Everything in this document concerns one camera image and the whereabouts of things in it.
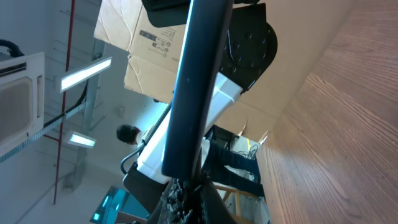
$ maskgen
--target wooden wall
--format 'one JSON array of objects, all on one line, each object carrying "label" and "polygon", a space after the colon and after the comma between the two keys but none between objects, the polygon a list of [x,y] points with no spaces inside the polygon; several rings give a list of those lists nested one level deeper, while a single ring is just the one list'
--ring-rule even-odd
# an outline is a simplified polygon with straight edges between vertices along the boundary
[{"label": "wooden wall", "polygon": [[276,223],[398,223],[398,1],[359,1],[257,154]]}]

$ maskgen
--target air conditioner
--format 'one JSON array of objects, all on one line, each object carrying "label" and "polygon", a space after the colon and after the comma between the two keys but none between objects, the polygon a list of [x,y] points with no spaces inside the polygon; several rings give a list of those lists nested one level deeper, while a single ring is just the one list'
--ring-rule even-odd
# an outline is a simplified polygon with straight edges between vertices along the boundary
[{"label": "air conditioner", "polygon": [[40,131],[43,122],[44,53],[0,61],[0,157]]}]

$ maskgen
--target metal frame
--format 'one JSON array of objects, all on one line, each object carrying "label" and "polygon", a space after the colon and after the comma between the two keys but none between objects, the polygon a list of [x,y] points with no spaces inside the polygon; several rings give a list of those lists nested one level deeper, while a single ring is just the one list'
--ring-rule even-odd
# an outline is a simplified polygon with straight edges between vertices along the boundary
[{"label": "metal frame", "polygon": [[200,142],[219,70],[233,0],[192,0],[165,145],[163,175],[190,180],[200,173]]}]

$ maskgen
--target black hair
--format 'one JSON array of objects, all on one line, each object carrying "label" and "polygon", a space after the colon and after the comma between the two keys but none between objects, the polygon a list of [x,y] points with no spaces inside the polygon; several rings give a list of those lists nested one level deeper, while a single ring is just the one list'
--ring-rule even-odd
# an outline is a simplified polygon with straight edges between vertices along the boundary
[{"label": "black hair", "polygon": [[125,143],[134,142],[137,138],[138,133],[139,133],[138,128],[128,124],[120,125],[116,130],[116,135],[118,139]]}]

